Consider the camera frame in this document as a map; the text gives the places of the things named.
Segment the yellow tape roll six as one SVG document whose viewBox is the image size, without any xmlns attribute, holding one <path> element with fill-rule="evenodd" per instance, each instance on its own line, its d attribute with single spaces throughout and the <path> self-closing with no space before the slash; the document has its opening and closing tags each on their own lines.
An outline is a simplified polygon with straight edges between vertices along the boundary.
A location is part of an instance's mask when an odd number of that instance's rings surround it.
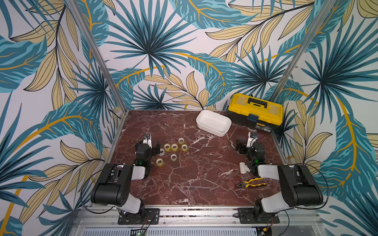
<svg viewBox="0 0 378 236">
<path fill-rule="evenodd" d="M 156 165 L 162 167 L 164 165 L 164 160 L 162 158 L 156 159 Z"/>
</svg>

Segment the yellow tape roll two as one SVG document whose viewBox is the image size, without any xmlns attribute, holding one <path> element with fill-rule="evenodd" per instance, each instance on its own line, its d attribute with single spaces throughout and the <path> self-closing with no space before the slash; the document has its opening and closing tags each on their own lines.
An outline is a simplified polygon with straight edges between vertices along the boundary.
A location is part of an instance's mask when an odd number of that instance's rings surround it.
<svg viewBox="0 0 378 236">
<path fill-rule="evenodd" d="M 165 150 L 166 152 L 168 152 L 168 151 L 171 150 L 171 144 L 166 143 L 166 144 L 163 145 L 163 148 L 164 148 L 164 150 Z"/>
</svg>

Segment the yellow tape roll three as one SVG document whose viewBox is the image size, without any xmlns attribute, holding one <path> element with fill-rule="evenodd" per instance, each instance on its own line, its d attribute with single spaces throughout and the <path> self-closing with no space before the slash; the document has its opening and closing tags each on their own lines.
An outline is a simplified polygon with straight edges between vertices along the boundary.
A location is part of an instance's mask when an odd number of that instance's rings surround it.
<svg viewBox="0 0 378 236">
<path fill-rule="evenodd" d="M 171 145 L 171 150 L 172 151 L 177 151 L 179 149 L 179 145 L 178 144 L 172 144 Z"/>
</svg>

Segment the yellow tape roll one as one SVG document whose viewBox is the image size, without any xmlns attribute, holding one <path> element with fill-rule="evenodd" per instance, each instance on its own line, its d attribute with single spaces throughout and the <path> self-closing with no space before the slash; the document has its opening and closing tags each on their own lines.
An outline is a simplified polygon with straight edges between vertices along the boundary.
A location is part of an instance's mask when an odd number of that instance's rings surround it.
<svg viewBox="0 0 378 236">
<path fill-rule="evenodd" d="M 185 143 L 185 139 L 184 139 L 184 138 L 179 138 L 179 139 L 178 139 L 178 143 L 179 143 L 180 145 L 184 144 L 184 143 Z"/>
</svg>

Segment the yellow tape roll four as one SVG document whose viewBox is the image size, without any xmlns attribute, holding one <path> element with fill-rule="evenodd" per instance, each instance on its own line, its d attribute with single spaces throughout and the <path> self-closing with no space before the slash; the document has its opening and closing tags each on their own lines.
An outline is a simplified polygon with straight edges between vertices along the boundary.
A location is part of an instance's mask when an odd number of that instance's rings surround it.
<svg viewBox="0 0 378 236">
<path fill-rule="evenodd" d="M 181 151 L 183 151 L 183 152 L 187 152 L 188 149 L 189 149 L 189 147 L 188 147 L 187 144 L 182 144 L 182 145 L 181 145 Z"/>
</svg>

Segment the white plastic storage box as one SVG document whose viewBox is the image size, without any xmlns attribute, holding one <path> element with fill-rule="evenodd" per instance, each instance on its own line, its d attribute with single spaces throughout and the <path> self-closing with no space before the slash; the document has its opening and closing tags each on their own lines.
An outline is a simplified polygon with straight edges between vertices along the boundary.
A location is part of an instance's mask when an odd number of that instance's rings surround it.
<svg viewBox="0 0 378 236">
<path fill-rule="evenodd" d="M 219 113 L 203 110 L 196 118 L 198 128 L 213 135 L 223 137 L 229 131 L 232 121 Z"/>
</svg>

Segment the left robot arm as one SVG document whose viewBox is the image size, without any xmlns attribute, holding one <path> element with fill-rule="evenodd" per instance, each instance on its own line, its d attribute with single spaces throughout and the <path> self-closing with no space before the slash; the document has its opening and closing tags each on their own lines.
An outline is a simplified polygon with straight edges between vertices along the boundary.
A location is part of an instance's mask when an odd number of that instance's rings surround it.
<svg viewBox="0 0 378 236">
<path fill-rule="evenodd" d="M 145 215 L 141 199 L 130 193 L 131 182 L 143 180 L 151 171 L 152 157 L 160 153 L 160 145 L 153 147 L 139 142 L 132 165 L 106 164 L 91 192 L 91 202 L 115 206 L 121 213 Z"/>
</svg>

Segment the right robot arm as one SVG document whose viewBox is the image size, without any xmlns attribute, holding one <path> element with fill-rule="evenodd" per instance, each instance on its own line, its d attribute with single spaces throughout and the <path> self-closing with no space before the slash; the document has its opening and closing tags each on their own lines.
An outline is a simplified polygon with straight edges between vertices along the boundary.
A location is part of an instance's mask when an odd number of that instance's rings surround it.
<svg viewBox="0 0 378 236">
<path fill-rule="evenodd" d="M 280 185 L 278 193 L 256 201 L 253 208 L 255 216 L 323 204 L 322 191 L 305 164 L 267 164 L 264 145 L 252 140 L 246 144 L 237 140 L 235 150 L 239 154 L 246 155 L 248 159 L 248 162 L 242 165 L 241 172 L 251 173 L 255 177 L 237 184 L 237 187 L 260 187 L 262 184 L 253 184 L 253 182 L 262 179 L 276 180 Z"/>
</svg>

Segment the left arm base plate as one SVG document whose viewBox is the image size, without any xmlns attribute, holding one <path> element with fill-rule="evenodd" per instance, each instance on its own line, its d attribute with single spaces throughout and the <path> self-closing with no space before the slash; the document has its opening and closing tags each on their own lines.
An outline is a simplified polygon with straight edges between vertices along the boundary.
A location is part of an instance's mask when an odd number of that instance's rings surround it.
<svg viewBox="0 0 378 236">
<path fill-rule="evenodd" d="M 135 214 L 121 212 L 118 225 L 157 225 L 159 213 L 159 208 L 143 208 Z"/>
</svg>

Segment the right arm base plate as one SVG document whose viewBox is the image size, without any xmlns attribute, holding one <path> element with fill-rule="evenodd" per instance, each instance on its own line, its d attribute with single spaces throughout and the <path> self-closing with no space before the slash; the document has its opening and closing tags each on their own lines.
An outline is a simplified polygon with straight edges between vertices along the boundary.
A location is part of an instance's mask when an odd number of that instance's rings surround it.
<svg viewBox="0 0 378 236">
<path fill-rule="evenodd" d="M 276 213 L 258 212 L 252 208 L 238 208 L 233 217 L 238 218 L 241 224 L 279 224 Z"/>
</svg>

